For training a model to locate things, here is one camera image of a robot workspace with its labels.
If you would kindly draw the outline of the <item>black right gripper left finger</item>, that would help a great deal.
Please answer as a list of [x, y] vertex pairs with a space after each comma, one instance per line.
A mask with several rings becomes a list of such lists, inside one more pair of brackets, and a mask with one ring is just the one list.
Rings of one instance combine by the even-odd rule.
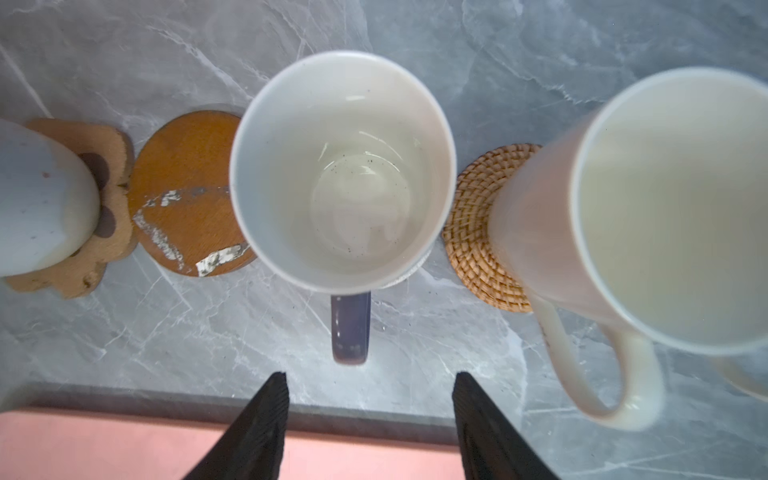
[[275, 372], [186, 478], [278, 478], [289, 406], [286, 374]]

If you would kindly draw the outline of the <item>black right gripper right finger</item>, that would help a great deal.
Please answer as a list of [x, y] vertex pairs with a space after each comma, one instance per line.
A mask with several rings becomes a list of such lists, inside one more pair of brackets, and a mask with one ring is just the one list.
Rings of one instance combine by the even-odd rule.
[[470, 373], [456, 375], [452, 400], [467, 479], [557, 480]]

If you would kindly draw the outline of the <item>tan rattan coaster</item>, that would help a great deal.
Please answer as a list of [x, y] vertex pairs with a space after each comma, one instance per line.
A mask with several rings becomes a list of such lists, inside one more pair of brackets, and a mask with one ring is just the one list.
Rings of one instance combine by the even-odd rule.
[[506, 181], [541, 147], [516, 143], [486, 152], [458, 176], [454, 202], [442, 230], [449, 262], [479, 300], [512, 313], [532, 307], [519, 282], [492, 253], [487, 224], [493, 201]]

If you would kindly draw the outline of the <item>chipped brown wooden coaster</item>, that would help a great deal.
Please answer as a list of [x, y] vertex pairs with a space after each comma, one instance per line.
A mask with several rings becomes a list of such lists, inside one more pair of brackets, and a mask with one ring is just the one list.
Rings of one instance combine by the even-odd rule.
[[240, 117], [216, 110], [181, 115], [138, 155], [128, 205], [139, 243], [167, 270], [206, 278], [256, 259], [231, 202], [229, 164]]

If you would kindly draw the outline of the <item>lilac mug white inside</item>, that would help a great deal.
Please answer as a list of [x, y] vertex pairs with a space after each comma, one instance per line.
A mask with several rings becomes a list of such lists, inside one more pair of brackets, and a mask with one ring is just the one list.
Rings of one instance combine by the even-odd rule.
[[412, 73], [329, 51], [278, 73], [238, 126], [229, 184], [238, 225], [280, 278], [331, 298], [341, 364], [368, 357], [371, 295], [435, 241], [453, 203], [447, 118]]

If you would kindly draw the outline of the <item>paw shaped cork coaster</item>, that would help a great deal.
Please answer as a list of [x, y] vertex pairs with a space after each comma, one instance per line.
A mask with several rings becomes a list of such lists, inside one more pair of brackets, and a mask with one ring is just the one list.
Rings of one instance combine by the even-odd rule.
[[99, 285], [107, 264], [127, 257], [137, 244], [127, 200], [132, 143], [126, 134], [107, 125], [38, 118], [25, 126], [80, 157], [99, 188], [100, 215], [93, 235], [70, 257], [5, 281], [17, 292], [53, 288], [64, 299], [85, 296]]

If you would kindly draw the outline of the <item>cream multicolour woven coaster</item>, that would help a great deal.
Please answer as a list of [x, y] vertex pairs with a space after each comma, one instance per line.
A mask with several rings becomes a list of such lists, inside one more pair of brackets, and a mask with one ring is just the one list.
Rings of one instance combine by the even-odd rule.
[[411, 275], [416, 273], [422, 265], [427, 261], [428, 257], [430, 256], [432, 250], [434, 248], [434, 245], [431, 245], [424, 254], [402, 275], [400, 275], [398, 278], [392, 280], [391, 282], [387, 283], [386, 285], [382, 286], [382, 289], [390, 288], [395, 285], [398, 285], [399, 283], [404, 282], [407, 280]]

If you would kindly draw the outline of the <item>white mug red inside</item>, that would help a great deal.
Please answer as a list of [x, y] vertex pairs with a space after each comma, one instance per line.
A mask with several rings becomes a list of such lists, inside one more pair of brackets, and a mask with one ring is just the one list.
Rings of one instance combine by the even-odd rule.
[[766, 402], [767, 387], [752, 378], [735, 360], [729, 357], [711, 357], [713, 368], [737, 390]]

